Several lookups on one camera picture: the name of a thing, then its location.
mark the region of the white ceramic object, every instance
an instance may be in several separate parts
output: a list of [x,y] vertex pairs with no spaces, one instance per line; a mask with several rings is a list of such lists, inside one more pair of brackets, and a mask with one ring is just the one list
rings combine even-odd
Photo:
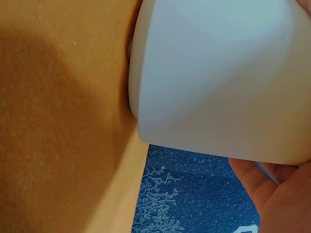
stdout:
[[294,0],[144,0],[129,97],[144,142],[311,158],[311,20]]

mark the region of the white cup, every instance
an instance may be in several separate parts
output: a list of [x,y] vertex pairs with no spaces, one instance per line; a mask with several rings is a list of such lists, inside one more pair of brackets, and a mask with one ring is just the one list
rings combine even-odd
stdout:
[[295,0],[145,0],[130,104],[142,141],[281,164],[311,159],[311,20]]

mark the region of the white branch pattern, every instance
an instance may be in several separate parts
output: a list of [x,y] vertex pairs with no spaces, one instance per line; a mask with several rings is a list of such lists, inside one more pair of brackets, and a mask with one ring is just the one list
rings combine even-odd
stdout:
[[139,190],[136,214],[132,233],[182,233],[184,228],[178,220],[168,215],[171,206],[176,205],[174,197],[178,195],[176,188],[172,192],[161,193],[161,186],[176,182],[168,172],[163,178],[164,167],[160,170],[145,169]]

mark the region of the finger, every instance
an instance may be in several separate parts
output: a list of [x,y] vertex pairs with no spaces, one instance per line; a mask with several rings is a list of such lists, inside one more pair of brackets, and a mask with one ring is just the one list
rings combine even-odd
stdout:
[[269,175],[279,185],[287,181],[288,178],[299,168],[297,166],[270,164],[270,163],[259,163],[263,169],[265,169]]
[[260,215],[263,206],[278,185],[254,162],[240,159],[229,159],[229,162]]
[[310,0],[297,0],[297,2],[309,13],[311,12],[311,1]]

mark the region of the hand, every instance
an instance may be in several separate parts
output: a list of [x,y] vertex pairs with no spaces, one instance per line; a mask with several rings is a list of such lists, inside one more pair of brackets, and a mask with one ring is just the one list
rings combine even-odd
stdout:
[[311,0],[297,0],[297,2],[305,8],[306,11],[311,13]]
[[301,167],[229,159],[260,215],[260,233],[311,232],[311,162]]

